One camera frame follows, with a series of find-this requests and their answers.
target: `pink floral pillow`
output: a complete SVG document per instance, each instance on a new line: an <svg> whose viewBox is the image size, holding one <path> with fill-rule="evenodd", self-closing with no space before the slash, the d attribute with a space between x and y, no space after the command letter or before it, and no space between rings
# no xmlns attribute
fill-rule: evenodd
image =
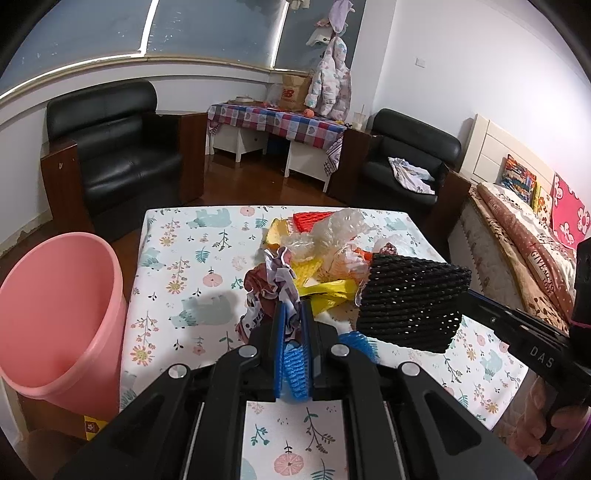
<svg viewBox="0 0 591 480"><path fill-rule="evenodd" d="M591 223L589 212L579 197L561 179L554 174L552 188L552 230L557 240L565 247L576 249L584 240Z"/></svg>

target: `desk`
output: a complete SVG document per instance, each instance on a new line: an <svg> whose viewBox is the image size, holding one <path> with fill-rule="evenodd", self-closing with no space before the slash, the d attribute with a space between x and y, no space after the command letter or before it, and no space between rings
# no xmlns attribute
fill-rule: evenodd
<svg viewBox="0 0 591 480"><path fill-rule="evenodd" d="M237 163L243 153L263 150L265 154L269 133L290 140L285 176L295 170L319 179L324 182L324 192L339 166L340 140L347 130L328 119L227 103L212 105L207 118L209 145L235 153Z"/></svg>
<svg viewBox="0 0 591 480"><path fill-rule="evenodd" d="M296 212L335 210L305 206L149 210L125 328L121 407L170 365L203 367L240 346L235 325L246 311L243 279L262 261L265 229L274 218L289 218ZM394 236L401 255L443 260L405 213L363 210L363 214L373 230L356 238L360 247L371 249L378 238ZM197 325L182 315L191 298L199 302ZM343 304L317 320L343 333L350 331L356 316L356 309ZM395 367L409 360L420 364L489 428L527 372L490 330L466 317L445 354L377 340L371 344L384 365ZM242 454L245 479L278 478L277 473L288 467L298 478L309 478L323 468L335 471L333 480L348 478L340 403L249 403Z"/></svg>

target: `blanket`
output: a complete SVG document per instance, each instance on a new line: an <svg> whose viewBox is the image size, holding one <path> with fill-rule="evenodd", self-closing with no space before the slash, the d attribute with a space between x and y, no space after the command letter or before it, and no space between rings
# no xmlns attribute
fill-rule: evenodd
<svg viewBox="0 0 591 480"><path fill-rule="evenodd" d="M480 183L477 189L517 246L542 291L569 319L574 305L574 252L558 243L530 206L512 191L492 183Z"/></svg>
<svg viewBox="0 0 591 480"><path fill-rule="evenodd" d="M548 295L540 289L532 277L525 259L519 253L515 242L496 220L475 187L472 187L470 190L470 202L480 214L483 223L492 232L498 242L500 252L511 267L525 312L544 320L549 325L568 334L569 323L565 319L564 314L554 307Z"/></svg>

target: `yellow plastic bag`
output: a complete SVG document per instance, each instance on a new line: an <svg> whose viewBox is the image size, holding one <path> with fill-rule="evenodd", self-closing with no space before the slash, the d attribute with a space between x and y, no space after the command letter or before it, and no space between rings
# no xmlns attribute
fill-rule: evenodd
<svg viewBox="0 0 591 480"><path fill-rule="evenodd" d="M267 245L281 245L281 237L289 234L290 230L287 226L287 220L279 220L276 218L269 227L265 243Z"/></svg>
<svg viewBox="0 0 591 480"><path fill-rule="evenodd" d="M297 287L298 291L304 284L314 276L314 274L318 271L320 266L322 265L321 258L313 258L312 260L308 260L307 262L292 262L291 269L295 273L295 286Z"/></svg>
<svg viewBox="0 0 591 480"><path fill-rule="evenodd" d="M296 284L300 297L309 295L312 305L312 314L316 317L347 300L355 300L358 285L355 280L335 280L327 283L319 283L311 287L300 287Z"/></svg>

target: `pillow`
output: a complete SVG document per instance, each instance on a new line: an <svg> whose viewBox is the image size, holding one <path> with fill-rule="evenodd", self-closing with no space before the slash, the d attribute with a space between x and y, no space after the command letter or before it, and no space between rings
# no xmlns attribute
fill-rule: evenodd
<svg viewBox="0 0 591 480"><path fill-rule="evenodd" d="M552 187L552 230L556 239L565 247L576 249L584 240L591 223L589 212L558 174Z"/></svg>
<svg viewBox="0 0 591 480"><path fill-rule="evenodd" d="M501 176L501 185L513 190L520 199L529 205L534 193L535 181L536 176L532 172L515 161L511 155L507 155Z"/></svg>
<svg viewBox="0 0 591 480"><path fill-rule="evenodd" d="M552 197L539 183L535 184L535 192L531 200L531 209L543 227L550 230L550 218L552 215Z"/></svg>

